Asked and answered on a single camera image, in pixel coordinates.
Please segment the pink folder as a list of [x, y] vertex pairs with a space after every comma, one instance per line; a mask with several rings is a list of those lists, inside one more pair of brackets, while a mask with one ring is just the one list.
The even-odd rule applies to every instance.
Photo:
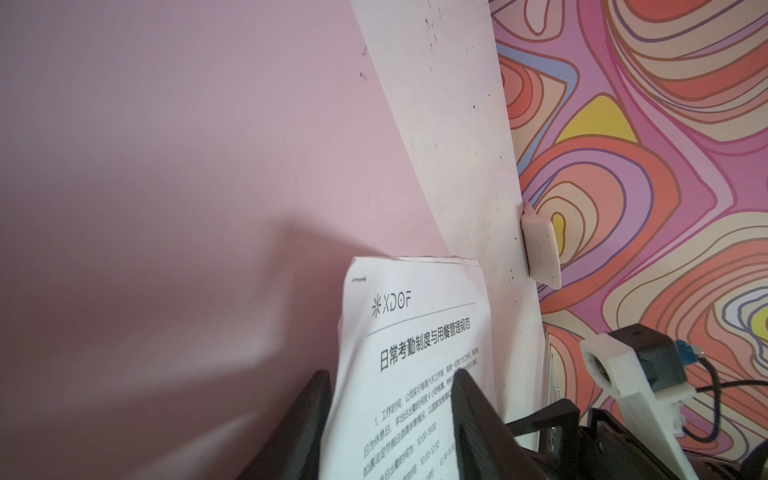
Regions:
[[347, 1], [1, 5], [1, 475], [232, 479], [446, 253]]

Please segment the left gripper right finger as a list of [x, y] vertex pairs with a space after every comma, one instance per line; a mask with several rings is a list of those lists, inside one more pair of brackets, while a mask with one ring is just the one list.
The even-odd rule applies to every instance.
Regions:
[[517, 444], [465, 369], [451, 387], [455, 447], [461, 479], [543, 479], [543, 470]]

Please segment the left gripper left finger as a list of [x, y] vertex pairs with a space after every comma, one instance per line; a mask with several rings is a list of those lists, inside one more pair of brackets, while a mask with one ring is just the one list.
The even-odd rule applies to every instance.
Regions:
[[332, 402], [328, 370], [317, 370], [237, 479], [318, 479]]

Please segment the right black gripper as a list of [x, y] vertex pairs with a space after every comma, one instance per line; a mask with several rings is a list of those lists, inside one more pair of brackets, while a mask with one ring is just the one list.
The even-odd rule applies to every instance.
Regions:
[[529, 455], [549, 479], [765, 479], [767, 443], [742, 462], [680, 447], [667, 408], [646, 398], [620, 400], [622, 420], [593, 408], [585, 426], [579, 409], [561, 399], [506, 427], [513, 436], [539, 433]]

